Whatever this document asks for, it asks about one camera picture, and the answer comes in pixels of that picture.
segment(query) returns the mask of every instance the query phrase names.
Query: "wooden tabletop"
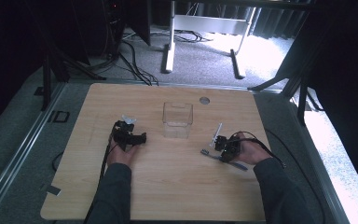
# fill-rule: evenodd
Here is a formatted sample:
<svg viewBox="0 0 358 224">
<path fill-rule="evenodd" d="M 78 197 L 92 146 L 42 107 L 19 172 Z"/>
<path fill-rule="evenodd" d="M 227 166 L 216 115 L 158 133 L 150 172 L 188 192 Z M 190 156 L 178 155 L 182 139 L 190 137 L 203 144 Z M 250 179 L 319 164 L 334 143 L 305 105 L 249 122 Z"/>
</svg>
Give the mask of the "wooden tabletop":
<svg viewBox="0 0 358 224">
<path fill-rule="evenodd" d="M 164 102 L 193 105 L 187 139 L 163 136 Z M 85 218 L 109 134 L 122 115 L 137 118 L 134 134 L 147 133 L 131 167 L 131 219 L 265 219 L 253 167 L 244 172 L 200 154 L 203 148 L 219 154 L 209 144 L 220 122 L 220 135 L 246 131 L 269 146 L 250 92 L 116 84 L 91 85 L 51 184 L 62 191 L 47 195 L 43 218 Z"/>
</svg>

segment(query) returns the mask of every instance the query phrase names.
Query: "dark sleeve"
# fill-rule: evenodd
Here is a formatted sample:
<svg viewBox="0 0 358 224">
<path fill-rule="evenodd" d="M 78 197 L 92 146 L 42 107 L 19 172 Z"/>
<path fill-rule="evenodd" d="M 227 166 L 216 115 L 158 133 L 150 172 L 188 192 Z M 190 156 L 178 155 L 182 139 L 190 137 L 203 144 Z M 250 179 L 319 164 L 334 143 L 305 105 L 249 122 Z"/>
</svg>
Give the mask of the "dark sleeve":
<svg viewBox="0 0 358 224">
<path fill-rule="evenodd" d="M 267 223 L 314 223 L 301 190 L 275 159 L 259 162 L 254 171 Z"/>
<path fill-rule="evenodd" d="M 131 169 L 113 163 L 106 170 L 95 193 L 87 223 L 130 223 Z"/>
</svg>

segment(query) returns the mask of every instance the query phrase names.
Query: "clear plastic box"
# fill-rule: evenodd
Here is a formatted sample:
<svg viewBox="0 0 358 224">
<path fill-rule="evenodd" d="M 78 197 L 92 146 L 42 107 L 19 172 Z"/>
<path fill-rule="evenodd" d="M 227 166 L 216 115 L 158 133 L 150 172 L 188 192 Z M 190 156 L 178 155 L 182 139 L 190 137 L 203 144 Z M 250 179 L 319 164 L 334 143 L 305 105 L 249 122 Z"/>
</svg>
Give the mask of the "clear plastic box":
<svg viewBox="0 0 358 224">
<path fill-rule="evenodd" d="M 193 105 L 164 103 L 162 122 L 164 123 L 164 137 L 188 138 L 193 123 Z"/>
</svg>

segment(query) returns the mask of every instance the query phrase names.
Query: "person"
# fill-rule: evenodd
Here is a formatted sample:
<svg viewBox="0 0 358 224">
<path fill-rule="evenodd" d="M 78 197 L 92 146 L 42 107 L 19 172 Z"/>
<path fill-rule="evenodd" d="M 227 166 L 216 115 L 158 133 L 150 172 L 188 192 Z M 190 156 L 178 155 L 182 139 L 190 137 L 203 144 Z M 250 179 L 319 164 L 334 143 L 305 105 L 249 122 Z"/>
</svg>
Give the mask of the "person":
<svg viewBox="0 0 358 224">
<path fill-rule="evenodd" d="M 304 195 L 284 172 L 281 164 L 260 145 L 250 141 L 241 142 L 240 155 L 235 161 L 255 165 L 254 172 L 260 185 L 261 199 L 266 222 L 314 223 Z"/>
<path fill-rule="evenodd" d="M 131 161 L 140 147 L 132 146 L 123 151 L 114 142 L 106 158 L 107 170 L 95 193 L 93 208 L 87 223 L 130 223 L 131 210 Z"/>
<path fill-rule="evenodd" d="M 130 223 L 131 161 L 139 146 L 123 151 L 116 144 L 107 157 L 108 169 L 95 194 L 88 223 Z M 241 141 L 241 153 L 235 161 L 254 165 L 260 184 L 266 222 L 314 223 L 301 190 L 283 171 L 279 162 L 260 145 Z"/>
</svg>

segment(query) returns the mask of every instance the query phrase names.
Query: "hand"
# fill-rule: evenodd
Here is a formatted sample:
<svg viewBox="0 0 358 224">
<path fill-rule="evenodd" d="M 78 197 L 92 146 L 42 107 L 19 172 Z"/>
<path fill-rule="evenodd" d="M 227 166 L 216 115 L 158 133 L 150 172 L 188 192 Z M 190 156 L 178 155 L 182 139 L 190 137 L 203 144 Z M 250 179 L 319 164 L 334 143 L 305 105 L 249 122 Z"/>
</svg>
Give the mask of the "hand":
<svg viewBox="0 0 358 224">
<path fill-rule="evenodd" d="M 121 147 L 113 139 L 110 145 L 112 147 L 110 148 L 111 152 L 106 159 L 106 164 L 108 166 L 115 162 L 130 166 L 133 155 L 140 147 L 139 145 L 136 145 L 132 146 L 130 150 L 123 151 L 123 149 L 121 149 Z"/>
<path fill-rule="evenodd" d="M 245 138 L 243 133 L 238 133 L 239 138 Z M 256 165 L 258 162 L 271 158 L 271 156 L 257 143 L 250 141 L 241 141 L 240 155 L 234 161 L 243 161 L 251 165 Z"/>
</svg>

